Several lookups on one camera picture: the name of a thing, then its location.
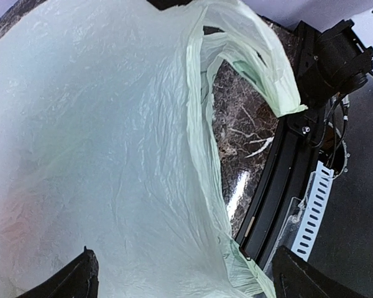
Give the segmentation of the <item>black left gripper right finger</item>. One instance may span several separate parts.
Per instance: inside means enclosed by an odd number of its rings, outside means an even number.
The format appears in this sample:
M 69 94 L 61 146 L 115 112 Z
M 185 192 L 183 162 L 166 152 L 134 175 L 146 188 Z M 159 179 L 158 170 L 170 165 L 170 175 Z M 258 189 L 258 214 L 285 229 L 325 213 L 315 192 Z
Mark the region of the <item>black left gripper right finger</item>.
M 361 296 L 325 276 L 286 246 L 281 246 L 275 252 L 272 259 L 272 274 L 277 297 Z

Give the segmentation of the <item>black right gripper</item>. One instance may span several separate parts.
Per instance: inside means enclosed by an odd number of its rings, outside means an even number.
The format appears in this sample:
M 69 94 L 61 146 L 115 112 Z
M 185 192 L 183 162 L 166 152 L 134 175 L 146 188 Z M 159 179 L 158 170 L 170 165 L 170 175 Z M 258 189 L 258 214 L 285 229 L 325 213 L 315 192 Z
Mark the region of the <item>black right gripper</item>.
M 186 6 L 193 0 L 147 0 L 157 9 L 169 9 L 175 6 Z

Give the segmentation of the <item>light green plastic bag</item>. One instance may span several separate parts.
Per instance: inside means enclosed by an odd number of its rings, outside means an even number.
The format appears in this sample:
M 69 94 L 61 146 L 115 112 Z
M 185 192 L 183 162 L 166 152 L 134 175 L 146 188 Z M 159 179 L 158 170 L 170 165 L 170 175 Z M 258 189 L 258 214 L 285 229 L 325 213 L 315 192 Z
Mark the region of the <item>light green plastic bag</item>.
M 241 1 L 47 1 L 0 38 L 0 297 L 84 246 L 100 297 L 275 296 L 223 201 L 224 61 L 275 116 L 304 109 L 280 40 Z

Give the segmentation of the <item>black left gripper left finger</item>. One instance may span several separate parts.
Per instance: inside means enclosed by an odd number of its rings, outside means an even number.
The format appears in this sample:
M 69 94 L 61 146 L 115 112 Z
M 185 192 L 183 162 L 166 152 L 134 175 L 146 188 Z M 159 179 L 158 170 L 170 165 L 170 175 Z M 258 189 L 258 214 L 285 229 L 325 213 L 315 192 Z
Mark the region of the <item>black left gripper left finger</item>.
M 84 247 L 83 253 L 51 278 L 17 298 L 97 298 L 98 273 L 99 263 L 94 251 Z

